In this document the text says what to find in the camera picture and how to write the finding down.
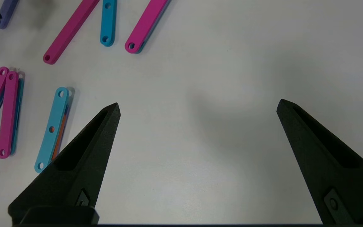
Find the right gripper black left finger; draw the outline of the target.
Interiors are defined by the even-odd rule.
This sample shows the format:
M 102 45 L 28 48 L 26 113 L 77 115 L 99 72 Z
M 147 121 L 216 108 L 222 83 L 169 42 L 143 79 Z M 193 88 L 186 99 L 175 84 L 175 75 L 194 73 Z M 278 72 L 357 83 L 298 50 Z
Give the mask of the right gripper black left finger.
M 108 105 L 8 206 L 13 225 L 95 225 L 95 210 L 120 120 Z

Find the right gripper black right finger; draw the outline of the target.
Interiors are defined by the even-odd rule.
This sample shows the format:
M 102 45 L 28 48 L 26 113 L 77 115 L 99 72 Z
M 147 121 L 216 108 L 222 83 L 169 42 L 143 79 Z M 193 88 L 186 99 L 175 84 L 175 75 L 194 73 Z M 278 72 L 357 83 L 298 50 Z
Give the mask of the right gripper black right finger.
M 363 158 L 297 104 L 277 115 L 321 221 L 363 225 Z

